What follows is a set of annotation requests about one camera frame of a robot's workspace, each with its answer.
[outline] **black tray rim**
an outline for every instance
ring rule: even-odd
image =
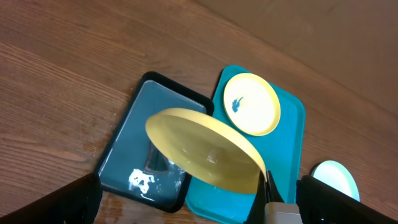
[[[99,175],[98,172],[100,171],[104,160],[108,156],[108,154],[109,154],[109,152],[110,152],[110,150],[112,148],[112,145],[113,145],[114,141],[116,140],[116,137],[120,133],[120,130],[121,130],[124,122],[127,119],[128,111],[131,109],[132,105],[134,104],[134,102],[135,102],[135,100],[136,100],[136,98],[138,96],[138,93],[140,92],[143,84],[146,81],[148,81],[148,80],[153,80],[153,81],[155,81],[155,82],[157,82],[157,83],[159,83],[159,84],[161,84],[161,85],[163,85],[163,86],[165,86],[165,87],[167,87],[167,88],[169,88],[169,89],[171,89],[171,90],[173,90],[173,91],[175,91],[175,92],[177,92],[177,93],[179,93],[179,94],[181,94],[183,96],[188,97],[189,99],[191,99],[193,101],[196,101],[197,103],[202,104],[206,108],[206,114],[209,115],[209,116],[213,115],[214,104],[213,104],[213,102],[212,102],[212,100],[210,98],[205,97],[202,94],[197,93],[197,92],[195,92],[195,91],[193,91],[193,90],[191,90],[191,89],[189,89],[189,88],[187,88],[187,87],[185,87],[185,86],[183,86],[183,85],[181,85],[181,84],[179,84],[179,83],[177,83],[177,82],[175,82],[175,81],[173,81],[173,80],[171,80],[171,79],[169,79],[169,78],[167,78],[167,77],[165,77],[165,76],[163,76],[163,75],[161,75],[161,74],[159,74],[157,72],[152,72],[152,71],[151,72],[146,72],[141,77],[141,79],[140,79],[140,81],[138,83],[138,86],[134,90],[132,98],[131,98],[131,100],[130,100],[130,102],[129,102],[126,110],[125,110],[125,113],[124,113],[123,117],[119,121],[119,123],[116,126],[111,138],[109,139],[107,145],[105,146],[104,152],[102,153],[101,157],[99,158],[99,160],[98,160],[98,162],[97,162],[97,164],[96,164],[96,166],[94,168],[94,173]],[[128,199],[131,199],[131,200],[135,200],[137,202],[149,205],[151,207],[157,208],[159,210],[162,210],[162,211],[165,211],[165,212],[168,212],[168,213],[175,213],[175,212],[179,211],[182,208],[182,206],[184,205],[185,197],[187,196],[187,193],[188,193],[188,187],[189,187],[189,184],[191,182],[191,178],[192,178],[192,176],[190,174],[185,173],[185,179],[184,179],[184,181],[181,184],[181,189],[180,189],[180,193],[179,193],[179,195],[177,197],[177,201],[172,207],[163,207],[163,206],[161,206],[161,205],[159,205],[157,203],[151,202],[149,200],[144,200],[143,198],[140,198],[140,197],[135,197],[135,196],[127,194],[125,192],[122,192],[122,191],[116,190],[114,188],[108,187],[106,185],[103,185],[102,183],[101,183],[101,185],[102,185],[103,190],[105,190],[107,192],[111,192],[113,194],[116,194],[116,195],[119,195],[119,196],[122,196],[122,197],[125,197],[125,198],[128,198]]]

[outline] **wood grain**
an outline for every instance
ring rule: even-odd
[[[93,170],[144,72],[211,97],[229,64],[302,100],[302,175],[337,160],[398,220],[398,118],[189,0],[1,1],[0,215]],[[211,223],[108,193],[96,222]]]

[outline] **yellow bowl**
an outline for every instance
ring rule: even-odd
[[[260,171],[266,176],[256,148],[235,129],[206,114],[166,109],[147,120],[146,131],[165,157],[208,184],[254,194]]]

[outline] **yellow plate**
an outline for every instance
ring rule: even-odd
[[[229,119],[245,133],[263,136],[279,123],[278,96],[270,84],[258,75],[235,75],[225,86],[223,100]]]
[[[266,167],[256,148],[235,129],[197,111],[172,108],[151,116],[155,147],[192,176],[217,187],[254,194]]]

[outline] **plate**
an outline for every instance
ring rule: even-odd
[[[263,136],[278,125],[278,96],[270,84],[258,75],[235,75],[226,84],[223,99],[228,118],[245,133]]]
[[[354,177],[348,169],[336,161],[325,161],[319,164],[312,176],[334,189],[360,201],[359,191],[355,184]]]

